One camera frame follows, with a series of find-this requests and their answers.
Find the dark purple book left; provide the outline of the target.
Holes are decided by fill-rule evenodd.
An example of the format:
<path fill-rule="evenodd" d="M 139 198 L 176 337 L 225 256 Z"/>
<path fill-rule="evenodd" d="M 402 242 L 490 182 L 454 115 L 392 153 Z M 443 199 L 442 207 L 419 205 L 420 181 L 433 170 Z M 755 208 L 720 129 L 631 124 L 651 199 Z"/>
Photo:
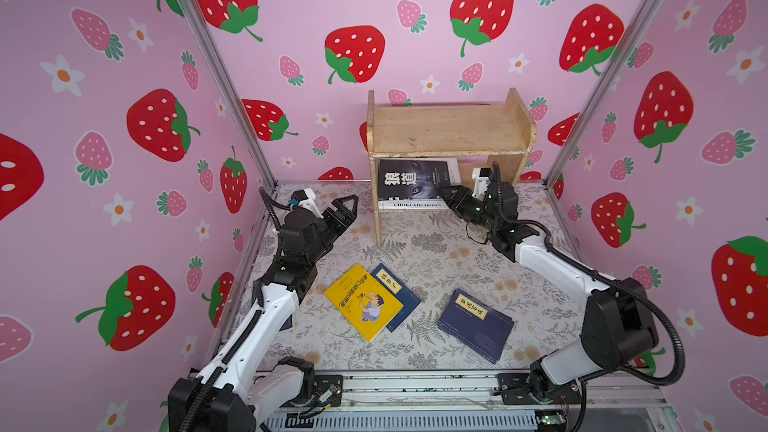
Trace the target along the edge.
<path fill-rule="evenodd" d="M 286 331 L 293 327 L 293 316 L 290 315 L 286 321 L 283 323 L 283 325 L 280 327 L 280 331 Z"/>

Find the black wolf cover book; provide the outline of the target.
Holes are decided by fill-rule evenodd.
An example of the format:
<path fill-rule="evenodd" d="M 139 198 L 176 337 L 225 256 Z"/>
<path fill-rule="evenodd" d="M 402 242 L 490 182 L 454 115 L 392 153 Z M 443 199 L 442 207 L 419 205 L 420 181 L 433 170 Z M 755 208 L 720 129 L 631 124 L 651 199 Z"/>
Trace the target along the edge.
<path fill-rule="evenodd" d="M 379 162 L 379 200 L 438 199 L 440 189 L 450 185 L 450 168 L 445 160 L 386 159 Z"/>

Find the yellow cartoon cover book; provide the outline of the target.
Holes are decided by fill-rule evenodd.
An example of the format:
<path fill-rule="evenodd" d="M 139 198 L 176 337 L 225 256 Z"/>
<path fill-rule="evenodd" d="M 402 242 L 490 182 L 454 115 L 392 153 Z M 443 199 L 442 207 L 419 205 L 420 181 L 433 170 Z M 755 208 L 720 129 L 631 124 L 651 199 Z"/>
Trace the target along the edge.
<path fill-rule="evenodd" d="M 368 343 L 403 309 L 390 289 L 361 265 L 345 272 L 324 295 Z"/>

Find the white hardcover book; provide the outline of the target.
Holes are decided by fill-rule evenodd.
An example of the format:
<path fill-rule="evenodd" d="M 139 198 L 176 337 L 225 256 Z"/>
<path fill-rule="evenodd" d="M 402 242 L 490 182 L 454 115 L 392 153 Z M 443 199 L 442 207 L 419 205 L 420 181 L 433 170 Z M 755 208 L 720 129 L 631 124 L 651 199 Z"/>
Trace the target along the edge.
<path fill-rule="evenodd" d="M 439 160 L 447 161 L 450 168 L 451 185 L 460 185 L 461 176 L 459 171 L 459 164 L 456 158 L 399 158 L 399 159 L 416 159 L 416 160 Z M 420 209 L 447 209 L 445 202 L 441 197 L 431 200 L 392 200 L 385 201 L 378 199 L 378 207 L 383 210 L 420 210 Z"/>

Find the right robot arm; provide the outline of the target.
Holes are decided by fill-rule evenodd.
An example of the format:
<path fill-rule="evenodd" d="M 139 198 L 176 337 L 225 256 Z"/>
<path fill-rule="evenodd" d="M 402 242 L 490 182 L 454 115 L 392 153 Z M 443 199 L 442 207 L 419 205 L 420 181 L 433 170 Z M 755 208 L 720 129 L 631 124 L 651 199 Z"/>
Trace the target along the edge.
<path fill-rule="evenodd" d="M 484 229 L 499 254 L 544 277 L 584 312 L 577 340 L 531 364 L 527 390 L 534 400 L 552 400 L 574 382 L 616 371 L 654 386 L 670 386 L 682 378 L 686 356 L 680 334 L 643 286 L 633 278 L 604 275 L 559 250 L 546 226 L 518 217 L 512 185 L 494 181 L 483 199 L 460 185 L 441 189 L 440 196 L 456 216 Z M 671 341 L 673 365 L 656 377 L 631 363 L 658 346 L 659 327 Z"/>

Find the blue book middle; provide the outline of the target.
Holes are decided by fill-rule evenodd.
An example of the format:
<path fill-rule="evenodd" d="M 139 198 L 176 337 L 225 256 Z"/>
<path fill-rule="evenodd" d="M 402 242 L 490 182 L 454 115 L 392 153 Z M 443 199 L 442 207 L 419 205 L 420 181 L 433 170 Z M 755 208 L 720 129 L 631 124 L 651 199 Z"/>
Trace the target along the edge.
<path fill-rule="evenodd" d="M 418 308 L 421 304 L 421 299 L 384 264 L 379 264 L 373 270 L 372 275 L 402 304 L 401 310 L 386 326 L 389 332 L 395 332 Z"/>

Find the wooden two-tier shelf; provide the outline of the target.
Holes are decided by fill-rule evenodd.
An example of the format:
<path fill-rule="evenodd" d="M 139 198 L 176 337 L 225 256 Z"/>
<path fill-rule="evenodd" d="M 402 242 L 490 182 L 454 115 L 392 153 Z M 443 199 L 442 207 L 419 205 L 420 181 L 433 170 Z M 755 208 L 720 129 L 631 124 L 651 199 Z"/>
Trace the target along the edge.
<path fill-rule="evenodd" d="M 379 166 L 383 159 L 480 157 L 459 167 L 470 186 L 475 168 L 497 162 L 501 177 L 513 185 L 523 173 L 537 141 L 537 124 L 516 89 L 502 104 L 430 104 L 395 107 L 367 97 L 367 145 L 376 245 L 382 245 Z"/>

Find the blue book right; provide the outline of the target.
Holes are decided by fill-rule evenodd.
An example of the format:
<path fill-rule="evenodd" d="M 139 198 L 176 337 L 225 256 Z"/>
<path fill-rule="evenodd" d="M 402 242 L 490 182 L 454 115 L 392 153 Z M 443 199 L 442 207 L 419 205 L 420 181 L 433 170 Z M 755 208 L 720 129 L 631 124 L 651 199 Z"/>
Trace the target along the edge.
<path fill-rule="evenodd" d="M 437 320 L 442 331 L 496 364 L 515 322 L 508 315 L 486 305 L 468 292 L 457 288 Z"/>

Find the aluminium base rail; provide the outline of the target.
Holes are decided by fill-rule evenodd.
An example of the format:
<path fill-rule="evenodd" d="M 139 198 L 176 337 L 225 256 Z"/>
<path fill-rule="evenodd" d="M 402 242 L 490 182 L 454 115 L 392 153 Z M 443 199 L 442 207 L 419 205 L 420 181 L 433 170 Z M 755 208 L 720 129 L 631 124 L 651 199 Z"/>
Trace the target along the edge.
<path fill-rule="evenodd" d="M 242 387 L 196 373 L 163 402 L 164 431 L 680 431 L 661 390 L 625 374 L 536 401 L 512 370 L 259 371 Z"/>

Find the blue book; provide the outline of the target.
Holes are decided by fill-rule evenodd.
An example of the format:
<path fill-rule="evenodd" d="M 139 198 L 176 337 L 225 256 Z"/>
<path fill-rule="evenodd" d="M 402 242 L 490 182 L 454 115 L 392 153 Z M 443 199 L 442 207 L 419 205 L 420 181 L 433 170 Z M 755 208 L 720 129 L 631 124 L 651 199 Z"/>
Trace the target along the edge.
<path fill-rule="evenodd" d="M 372 275 L 402 304 L 401 310 L 386 326 L 389 332 L 395 332 L 418 308 L 421 304 L 421 299 L 384 264 L 379 264 L 373 270 Z"/>
<path fill-rule="evenodd" d="M 496 364 L 515 322 L 508 315 L 486 305 L 468 292 L 457 288 L 437 320 L 442 331 Z"/>

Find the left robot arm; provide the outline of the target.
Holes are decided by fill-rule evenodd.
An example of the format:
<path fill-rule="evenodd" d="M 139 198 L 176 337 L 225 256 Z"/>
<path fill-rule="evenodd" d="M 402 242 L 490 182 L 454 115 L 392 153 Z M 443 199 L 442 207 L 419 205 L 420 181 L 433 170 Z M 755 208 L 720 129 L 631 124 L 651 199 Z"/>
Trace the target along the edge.
<path fill-rule="evenodd" d="M 257 369 L 311 289 L 318 261 L 357 219 L 359 198 L 337 198 L 319 210 L 310 189 L 294 192 L 284 206 L 267 192 L 261 196 L 277 232 L 275 255 L 254 281 L 251 308 L 233 335 L 195 377 L 170 390 L 171 431 L 264 431 L 284 404 L 313 399 L 312 362 L 287 357 L 263 376 Z"/>

